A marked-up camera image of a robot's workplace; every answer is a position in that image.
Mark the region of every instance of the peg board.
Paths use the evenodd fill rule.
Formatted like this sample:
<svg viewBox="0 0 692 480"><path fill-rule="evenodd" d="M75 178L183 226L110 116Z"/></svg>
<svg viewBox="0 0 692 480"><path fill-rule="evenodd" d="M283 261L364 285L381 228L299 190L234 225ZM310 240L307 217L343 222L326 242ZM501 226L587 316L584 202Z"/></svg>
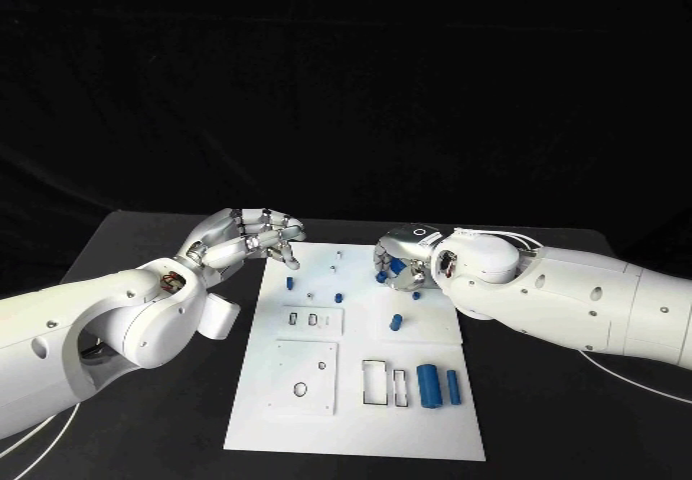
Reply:
<svg viewBox="0 0 692 480"><path fill-rule="evenodd" d="M267 261L224 448L485 461L452 301L437 289L421 290L421 298L414 300L411 293L378 284L372 246L303 242L293 243L293 250L300 270ZM294 278L292 291L289 276ZM338 293L343 295L341 304L335 302ZM287 333L287 306L342 308L341 334L302 338ZM404 316L398 332L390 330L394 313ZM332 414L277 413L277 342L289 340L338 344ZM364 360L387 362L387 406L364 405ZM416 367L426 363L439 369L444 401L439 409L421 406ZM450 403L450 369L459 376L460 406ZM408 407L394 405L394 370L407 372ZM307 385L303 398L312 392Z"/></svg>

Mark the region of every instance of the blue block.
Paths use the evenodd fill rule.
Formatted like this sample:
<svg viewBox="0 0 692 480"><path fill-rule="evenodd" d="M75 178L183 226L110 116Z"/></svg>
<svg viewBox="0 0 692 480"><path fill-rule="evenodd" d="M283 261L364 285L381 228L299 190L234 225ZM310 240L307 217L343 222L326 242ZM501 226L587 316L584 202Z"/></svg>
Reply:
<svg viewBox="0 0 692 480"><path fill-rule="evenodd" d="M450 386L450 402L453 405L462 405L462 396L459 395L457 372L447 370L447 385Z"/></svg>
<svg viewBox="0 0 692 480"><path fill-rule="evenodd" d="M407 264L395 257L392 257L392 263L390 264L390 269L394 274L398 275L400 272L407 268Z"/></svg>
<svg viewBox="0 0 692 480"><path fill-rule="evenodd" d="M404 321L404 317L397 314L392 318L392 323L390 324L390 328L397 332L401 328L401 322Z"/></svg>
<svg viewBox="0 0 692 480"><path fill-rule="evenodd" d="M443 392L437 378L437 367L434 365L418 365L418 389L421 391L423 408L439 408L443 406Z"/></svg>

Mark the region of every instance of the round hole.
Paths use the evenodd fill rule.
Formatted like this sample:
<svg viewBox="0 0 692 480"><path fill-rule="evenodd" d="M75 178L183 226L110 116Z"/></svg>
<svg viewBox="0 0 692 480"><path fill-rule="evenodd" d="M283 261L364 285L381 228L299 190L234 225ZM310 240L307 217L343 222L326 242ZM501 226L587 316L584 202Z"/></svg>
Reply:
<svg viewBox="0 0 692 480"><path fill-rule="evenodd" d="M34 350L34 353L36 354L36 356L42 360L45 360L45 358L48 357L48 343L44 340L44 338L36 337L32 340L32 350Z"/></svg>
<svg viewBox="0 0 692 480"><path fill-rule="evenodd" d="M303 382L299 382L293 387L293 393L297 397L302 397L307 393L307 385Z"/></svg>
<svg viewBox="0 0 692 480"><path fill-rule="evenodd" d="M591 300L594 302L597 302L603 297L603 288L602 287L596 287L593 290L591 290Z"/></svg>

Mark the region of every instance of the black table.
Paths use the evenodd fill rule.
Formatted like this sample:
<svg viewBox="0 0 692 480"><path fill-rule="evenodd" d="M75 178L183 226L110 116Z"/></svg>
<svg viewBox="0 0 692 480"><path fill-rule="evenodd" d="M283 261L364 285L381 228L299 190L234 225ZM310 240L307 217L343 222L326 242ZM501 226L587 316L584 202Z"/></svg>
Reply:
<svg viewBox="0 0 692 480"><path fill-rule="evenodd" d="M202 218L113 213L65 282L175 254ZM305 223L310 241L355 244L374 244L397 225ZM603 235L590 230L505 229L551 246L612 253ZM692 406L617 380L577 352L462 315L488 462L225 451L263 271L264 260L251 261L214 288L243 306L228 339L196 335L170 363L119 379L83 404L61 442L25 478L689 478ZM692 372L640 359L594 357L643 383L692 398ZM0 460L2 479L31 464L68 416L70 411ZM0 451L18 438L0 442Z"/></svg>

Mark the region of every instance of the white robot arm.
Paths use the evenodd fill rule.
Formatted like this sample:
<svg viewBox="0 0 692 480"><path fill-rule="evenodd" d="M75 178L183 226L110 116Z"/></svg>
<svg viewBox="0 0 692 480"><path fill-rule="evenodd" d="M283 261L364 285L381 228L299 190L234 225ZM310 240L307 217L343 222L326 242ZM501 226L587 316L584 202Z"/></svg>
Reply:
<svg viewBox="0 0 692 480"><path fill-rule="evenodd" d="M382 237L375 266L397 290L433 280L472 318L496 319L568 348L692 368L689 280L594 253L544 247L519 234L457 228L444 237L420 224Z"/></svg>
<svg viewBox="0 0 692 480"><path fill-rule="evenodd" d="M289 240L302 223L263 209L225 209L170 258L0 301L0 439L87 400L126 373L156 368L198 331L227 338L240 306L207 289L245 258L300 267ZM87 329L101 343L80 352Z"/></svg>

